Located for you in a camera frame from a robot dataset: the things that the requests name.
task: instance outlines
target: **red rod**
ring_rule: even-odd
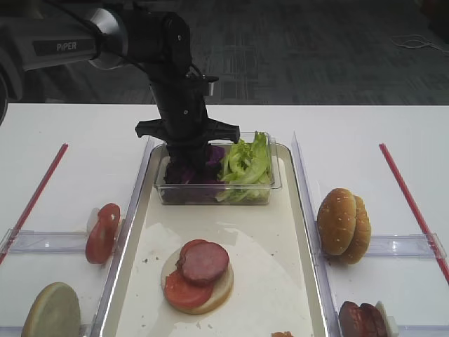
[[[6,254],[8,253],[8,250],[11,247],[11,244],[13,244],[15,238],[19,234],[19,231],[22,229],[23,224],[27,220],[29,214],[33,210],[34,205],[36,204],[37,199],[41,196],[43,189],[45,188],[45,186],[47,185],[51,176],[53,175],[53,172],[55,172],[56,167],[58,167],[58,164],[60,163],[60,161],[61,161],[62,157],[64,156],[64,153],[67,151],[68,147],[69,147],[68,144],[62,144],[61,148],[59,149],[58,153],[56,154],[56,157],[54,158],[50,167],[48,167],[48,170],[45,173],[45,176],[42,178],[41,182],[39,183],[39,186],[36,188],[36,191],[34,191],[34,194],[31,197],[31,199],[29,200],[28,205],[25,207],[25,209],[22,212],[22,215],[19,217],[19,220],[15,224],[13,231],[11,232],[11,235],[9,237],[9,240],[6,243],[6,247],[5,247],[4,251],[2,253],[0,253],[0,264],[5,259]]]
[[[424,234],[431,234],[429,226],[426,224],[426,220],[424,220],[424,217],[422,216],[420,209],[418,208],[415,200],[413,199],[412,194],[408,190],[408,187],[406,185],[406,182],[401,176],[401,173],[399,172],[398,167],[394,163],[393,157],[391,156],[390,152],[387,149],[387,146],[385,144],[379,144],[380,150],[382,151],[382,154],[384,155],[385,159],[387,160],[388,165],[390,166],[391,172],[393,172],[394,177],[396,181],[399,184],[399,187],[402,190],[402,193],[404,194],[404,197],[406,197],[406,200],[408,202],[409,207],[411,208],[413,215],[416,218],[416,221],[421,227],[421,231]],[[444,258],[442,258],[442,253],[440,251],[440,248],[438,245],[434,242],[434,240],[431,238],[430,235],[428,235],[430,247],[433,249],[436,257],[436,261],[438,262],[438,265],[440,266],[441,272],[443,272],[444,277],[446,278],[446,281],[449,284],[449,267]]]

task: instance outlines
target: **robotic arm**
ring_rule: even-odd
[[[0,123],[7,102],[21,99],[27,70],[86,60],[104,70],[133,64],[145,71],[161,118],[141,121],[135,131],[165,141],[170,157],[202,169],[208,141],[239,140],[238,126],[208,118],[204,96],[218,78],[192,64],[185,21],[137,6],[97,8],[73,23],[0,18]]]

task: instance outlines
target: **floor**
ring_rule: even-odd
[[[449,49],[411,0],[145,2],[190,25],[194,62],[220,77],[209,104],[449,105],[449,57],[390,40],[421,34]],[[25,102],[153,103],[145,75],[132,67],[79,63],[39,70],[28,84]]]

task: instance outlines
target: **sesame bun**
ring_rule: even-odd
[[[176,270],[176,262],[180,258],[180,252],[181,250],[178,249],[175,253],[173,253],[167,259],[167,261],[162,267],[161,272],[162,291],[164,290],[166,285],[166,277]],[[173,303],[170,302],[169,303],[175,309],[185,312],[187,314],[192,315],[205,314],[219,307],[227,300],[232,291],[233,285],[234,285],[234,271],[232,270],[231,262],[229,262],[224,274],[214,284],[212,295],[203,305],[200,305],[199,307],[196,308],[181,308],[176,305],[173,305]]]
[[[356,200],[349,190],[335,188],[320,205],[317,224],[321,248],[332,256],[344,253],[356,229]]]
[[[78,337],[81,310],[75,291],[56,282],[36,297],[22,329],[22,337]]]
[[[340,256],[341,260],[348,263],[358,263],[365,255],[371,240],[371,225],[368,214],[365,210],[365,204],[362,198],[356,198],[356,229],[354,237],[348,249]]]

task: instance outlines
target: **table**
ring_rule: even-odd
[[[315,208],[329,189],[348,187],[363,196],[373,234],[421,233],[378,147],[386,143],[429,227],[448,249],[449,107],[211,105],[208,111],[241,131],[267,131],[287,146],[295,133]],[[125,207],[146,143],[134,127],[156,118],[152,105],[10,105],[0,127],[0,235],[13,227],[63,143],[69,150],[24,229],[82,230],[84,218],[70,216],[75,209],[87,212],[110,199]],[[120,177],[117,184],[99,181],[108,174]],[[58,212],[56,201],[64,205]],[[423,282],[419,275],[410,281]]]

